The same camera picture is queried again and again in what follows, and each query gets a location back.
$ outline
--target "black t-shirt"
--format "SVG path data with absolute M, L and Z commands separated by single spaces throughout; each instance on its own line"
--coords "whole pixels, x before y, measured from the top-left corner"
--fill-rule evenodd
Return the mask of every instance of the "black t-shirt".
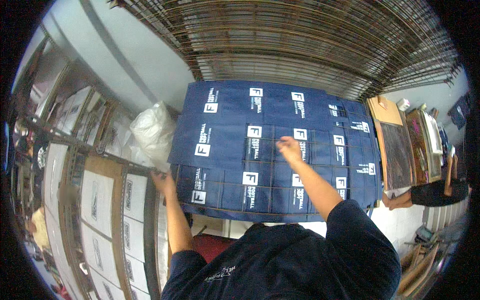
M 339 203 L 326 239 L 298 224 L 248 231 L 211 263 L 172 255 L 162 299 L 390 299 L 400 261 L 357 202 Z
M 413 204 L 424 206 L 445 206 L 464 200 L 468 195 L 468 184 L 465 180 L 452 178 L 452 195 L 445 195 L 445 180 L 437 180 L 432 183 L 412 186 L 410 197 Z

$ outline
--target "person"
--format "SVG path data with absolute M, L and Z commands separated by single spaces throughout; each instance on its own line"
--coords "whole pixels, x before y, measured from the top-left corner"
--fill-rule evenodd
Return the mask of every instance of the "person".
M 419 186 L 412 186 L 406 193 L 389 199 L 385 193 L 382 202 L 390 210 L 411 207 L 413 204 L 423 206 L 445 206 L 464 200 L 471 188 L 465 179 L 458 179 L 456 167 L 458 157 L 448 155 L 446 178 Z
M 401 276 L 392 244 L 353 200 L 343 201 L 301 157 L 277 147 L 327 222 L 326 238 L 299 224 L 252 226 L 210 263 L 195 251 L 171 174 L 153 181 L 166 199 L 170 278 L 162 299 L 390 299 Z
M 32 219 L 27 222 L 27 227 L 27 230 L 33 235 L 33 239 L 41 251 L 43 251 L 44 248 L 50 248 L 43 206 L 32 214 Z

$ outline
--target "metal wire rack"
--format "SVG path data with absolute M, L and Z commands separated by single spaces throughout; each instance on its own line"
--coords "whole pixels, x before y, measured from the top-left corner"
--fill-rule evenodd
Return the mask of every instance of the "metal wire rack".
M 347 99 L 452 84 L 457 52 L 424 0 L 125 0 L 197 80 L 324 89 Z

